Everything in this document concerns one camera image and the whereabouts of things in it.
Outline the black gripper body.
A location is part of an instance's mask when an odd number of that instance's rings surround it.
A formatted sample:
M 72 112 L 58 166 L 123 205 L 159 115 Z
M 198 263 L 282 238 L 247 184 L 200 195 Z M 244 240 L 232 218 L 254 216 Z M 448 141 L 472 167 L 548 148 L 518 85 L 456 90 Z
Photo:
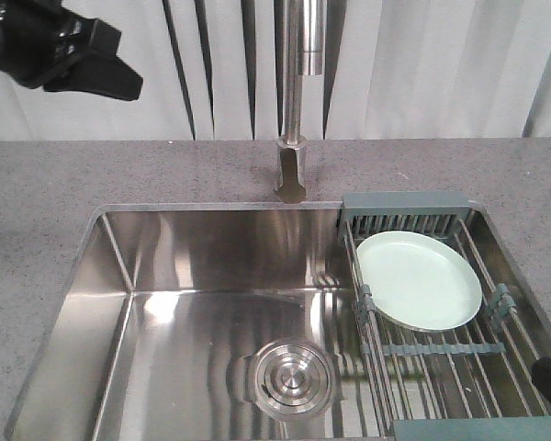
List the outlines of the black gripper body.
M 26 88 L 62 90 L 94 27 L 61 1 L 0 1 L 0 71 Z

